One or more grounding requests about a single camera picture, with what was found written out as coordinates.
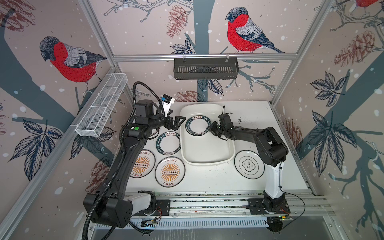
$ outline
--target plate with orange sunburst design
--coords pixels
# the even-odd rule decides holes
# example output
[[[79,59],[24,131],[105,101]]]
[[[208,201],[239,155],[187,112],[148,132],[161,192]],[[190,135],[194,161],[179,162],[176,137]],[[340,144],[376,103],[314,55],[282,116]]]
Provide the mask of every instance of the plate with orange sunburst design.
[[[133,166],[131,177],[140,178],[148,175],[155,166],[155,155],[149,150],[143,149]]]
[[[174,187],[183,180],[185,165],[177,157],[164,158],[156,167],[156,181],[163,187]]]

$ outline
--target wallpaper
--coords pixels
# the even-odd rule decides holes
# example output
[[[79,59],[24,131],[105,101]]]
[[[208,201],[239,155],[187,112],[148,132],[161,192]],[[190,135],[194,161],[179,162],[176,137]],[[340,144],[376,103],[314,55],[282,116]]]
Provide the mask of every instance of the wallpaper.
[[[77,135],[73,139],[72,146],[66,150],[15,229],[12,240],[76,239],[87,215],[83,206],[85,195],[95,193],[107,176],[120,149],[119,131],[131,111],[132,107],[123,93],[100,137]]]
[[[255,101],[272,99],[284,76],[289,60],[239,61],[236,79],[176,80],[173,61],[169,62],[122,62],[121,70],[127,74],[128,84],[142,81],[159,96],[170,95],[179,102],[200,101]],[[156,101],[147,91],[136,89],[140,97]]]
[[[77,1],[0,6],[2,221],[109,64]]]
[[[91,0],[115,55],[296,52],[320,3]]]
[[[384,239],[383,6],[337,0],[276,106],[349,239]]]

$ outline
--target metal grate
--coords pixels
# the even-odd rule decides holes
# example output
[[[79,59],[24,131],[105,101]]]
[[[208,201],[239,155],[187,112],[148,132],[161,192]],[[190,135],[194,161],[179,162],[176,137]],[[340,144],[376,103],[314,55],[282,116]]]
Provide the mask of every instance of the metal grate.
[[[76,132],[80,136],[100,136],[127,82],[128,79],[124,73],[110,75],[107,83],[76,127]]]
[[[239,72],[236,58],[176,58],[175,79],[234,79]]]
[[[131,218],[131,222],[140,227],[142,218]],[[189,228],[251,228],[268,227],[266,217],[223,217],[223,218],[162,218],[156,227],[141,229],[176,230]],[[109,229],[111,226],[96,224],[95,229]],[[124,229],[133,229],[127,225]]]

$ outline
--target cable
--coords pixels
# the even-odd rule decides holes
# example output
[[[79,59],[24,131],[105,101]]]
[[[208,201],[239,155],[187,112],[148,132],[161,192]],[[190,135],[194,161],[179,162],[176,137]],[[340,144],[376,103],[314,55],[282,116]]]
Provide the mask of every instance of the cable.
[[[281,163],[280,163],[280,166],[279,166],[279,188],[280,188],[280,190],[282,191],[282,192],[284,192],[281,188],[281,170],[282,170],[283,168],[281,167]],[[287,225],[285,225],[281,230],[283,230],[283,229],[285,229],[288,225],[290,225],[291,223],[293,223],[296,219],[298,219],[299,217],[301,217],[303,214],[304,214],[304,212],[305,212],[305,202],[299,197],[299,196],[297,196],[297,195],[295,195],[295,194],[292,194],[292,193],[289,193],[289,192],[284,192],[284,193],[286,193],[286,194],[291,194],[291,195],[293,195],[293,196],[295,196],[295,197],[298,197],[302,202],[303,202],[303,204],[304,204],[304,210],[303,210],[303,212],[297,217],[297,218],[295,218],[295,219],[293,219],[292,220],[292,222],[290,222],[290,223],[288,223]]]
[[[124,129],[128,126],[128,124],[131,123],[131,121],[133,121],[133,116],[135,114],[135,111],[136,111],[136,86],[140,84],[142,86],[144,86],[145,88],[147,88],[153,96],[155,96],[155,98],[159,101],[159,105],[160,105],[160,112],[162,113],[162,119],[165,118],[165,112],[164,112],[164,108],[163,108],[163,105],[161,103],[161,99],[157,96],[157,94],[150,88],[148,87],[145,83],[142,83],[142,82],[135,82],[133,84],[133,88],[132,88],[132,98],[133,98],[133,106],[132,106],[132,112],[127,120],[127,122],[124,124],[124,126],[122,126],[121,130],[120,130],[120,133],[119,133],[119,141],[120,141],[120,153],[121,153],[121,156],[120,156],[120,160],[119,160],[119,163],[115,169],[115,172],[113,173],[113,175],[111,176],[111,178],[109,179],[108,183],[106,184],[104,190],[102,191],[101,194],[99,194],[96,199],[95,199],[95,202],[93,203],[90,211],[88,212],[88,215],[87,215],[87,218],[85,219],[85,223],[84,223],[84,228],[83,228],[83,234],[82,234],[82,240],[88,240],[88,228],[89,228],[89,224],[91,222],[91,217],[93,215],[93,213],[95,212],[95,209],[99,206],[99,204],[101,203],[101,200],[103,199],[103,197],[107,194],[109,188],[111,187],[111,184],[113,183],[113,181],[115,180],[117,174],[119,173],[120,171],[120,168],[123,164],[123,161],[124,161],[124,158],[125,158],[125,155],[126,155],[126,150],[125,150],[125,143],[124,143],[124,140],[123,140],[123,132],[124,132]],[[102,240],[106,240],[112,233],[112,231],[115,229],[115,227],[111,227],[111,229],[108,231],[108,233],[102,238]]]

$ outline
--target white wire mesh basket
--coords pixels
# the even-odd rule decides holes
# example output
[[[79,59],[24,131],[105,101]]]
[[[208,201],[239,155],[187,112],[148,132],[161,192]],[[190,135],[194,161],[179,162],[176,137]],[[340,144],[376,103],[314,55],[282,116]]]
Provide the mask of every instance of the white wire mesh basket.
[[[100,136],[127,82],[128,79],[124,73],[110,75],[107,83],[76,127],[76,132],[80,136]]]

